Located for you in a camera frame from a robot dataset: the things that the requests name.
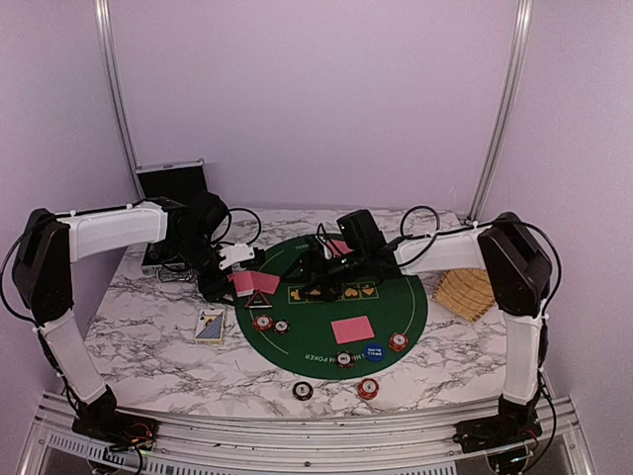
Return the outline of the dealt red card top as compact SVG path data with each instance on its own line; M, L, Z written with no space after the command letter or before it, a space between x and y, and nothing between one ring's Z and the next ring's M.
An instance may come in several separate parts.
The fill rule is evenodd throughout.
M335 239L330 245L336 254L345 254L351 251L343 240Z

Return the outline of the dealt red card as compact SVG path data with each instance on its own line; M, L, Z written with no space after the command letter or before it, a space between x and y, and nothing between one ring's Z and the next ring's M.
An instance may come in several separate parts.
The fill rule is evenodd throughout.
M280 277L273 274L254 271L251 276L254 289L267 295L274 295L281 282Z
M351 251L343 240L335 239L330 245L336 254L345 254Z
M331 328L337 344L363 341L375 337L373 327L367 316L333 321Z

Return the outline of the red chip stack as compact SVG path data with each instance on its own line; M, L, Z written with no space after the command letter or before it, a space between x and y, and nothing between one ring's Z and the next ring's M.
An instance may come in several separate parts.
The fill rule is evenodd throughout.
M357 393L362 400L373 400L379 390L379 383L374 378L364 378L357 385Z
M409 339L406 334L402 332L395 332L389 339L389 348L395 352L404 351L409 345Z
M268 315L258 315L253 319L252 326L257 332L268 332L274 328L275 321Z

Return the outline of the dealt red card front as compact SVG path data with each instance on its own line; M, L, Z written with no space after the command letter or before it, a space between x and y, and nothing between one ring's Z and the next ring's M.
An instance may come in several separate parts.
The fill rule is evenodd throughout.
M333 321L331 328L337 344L363 341L375 337L373 327L367 316Z

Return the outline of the dark hundred chip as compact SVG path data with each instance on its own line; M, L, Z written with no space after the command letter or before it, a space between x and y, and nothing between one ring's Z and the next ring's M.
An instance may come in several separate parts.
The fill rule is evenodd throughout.
M279 320L274 324L273 330L277 334L285 334L290 330L290 324L285 320Z

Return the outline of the blue small blind button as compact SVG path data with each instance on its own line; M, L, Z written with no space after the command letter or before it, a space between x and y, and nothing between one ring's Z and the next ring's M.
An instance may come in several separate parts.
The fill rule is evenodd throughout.
M363 349L364 357L371 362L380 362L386 358L387 351L380 343L369 343Z

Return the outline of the dark chip stack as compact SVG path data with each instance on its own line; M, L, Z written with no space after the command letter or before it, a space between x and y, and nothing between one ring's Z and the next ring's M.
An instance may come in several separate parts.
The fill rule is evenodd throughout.
M355 364L355 356L350 351L338 351L334 357L334 362L341 369L350 369Z
M306 381L299 381L293 386L292 394L299 401L307 401L313 396L314 388Z

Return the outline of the red chip stack front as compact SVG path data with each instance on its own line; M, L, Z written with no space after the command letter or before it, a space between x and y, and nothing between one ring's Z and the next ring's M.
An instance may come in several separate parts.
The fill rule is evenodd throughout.
M374 378L364 378L357 385L357 393L362 400L373 400L379 390L379 383Z

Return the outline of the red backed card deck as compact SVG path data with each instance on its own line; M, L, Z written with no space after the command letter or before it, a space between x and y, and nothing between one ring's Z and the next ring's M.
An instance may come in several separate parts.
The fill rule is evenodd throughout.
M227 278L233 284L238 298L251 296L255 292L255 283L251 271L233 272Z

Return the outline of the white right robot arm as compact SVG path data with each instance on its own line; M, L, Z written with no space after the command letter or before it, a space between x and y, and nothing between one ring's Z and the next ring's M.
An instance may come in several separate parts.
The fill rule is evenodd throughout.
M524 409L539 399L547 307L556 289L550 279L561 266L559 257L549 257L534 237L536 227L506 212L483 225L387 240L366 209L343 216L337 224L348 252L336 253L322 239L308 237L304 251L282 274L283 282L300 284L303 294L317 290L320 300L331 302L342 284L360 277L385 280L454 269L487 272L506 325L506 371L499 400L503 411L492 418L490 434L500 443L514 441L528 427Z

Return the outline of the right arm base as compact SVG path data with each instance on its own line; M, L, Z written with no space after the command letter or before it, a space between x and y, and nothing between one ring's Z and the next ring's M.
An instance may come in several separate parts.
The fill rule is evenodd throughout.
M456 424L452 440L464 453L472 453L536 439L542 433L538 422L521 426L516 420L492 416Z

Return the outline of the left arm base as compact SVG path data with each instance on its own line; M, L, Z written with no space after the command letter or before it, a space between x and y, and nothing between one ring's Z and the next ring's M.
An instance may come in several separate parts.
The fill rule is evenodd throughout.
M114 413L101 422L76 417L72 424L75 433L109 442L117 447L152 447L159 423L152 418Z

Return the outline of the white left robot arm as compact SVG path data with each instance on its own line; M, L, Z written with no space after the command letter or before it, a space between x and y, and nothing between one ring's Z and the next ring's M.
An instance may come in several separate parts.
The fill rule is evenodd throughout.
M73 312L71 266L103 252L136 244L160 243L196 275L205 300L221 302L228 292L230 269L260 256L251 243L213 240L229 216L222 199L203 192L185 205L168 198L97 211L56 215L33 211L13 252L12 280L52 365L64 377L85 422L105 440L118 439L125 419L116 398L88 354Z

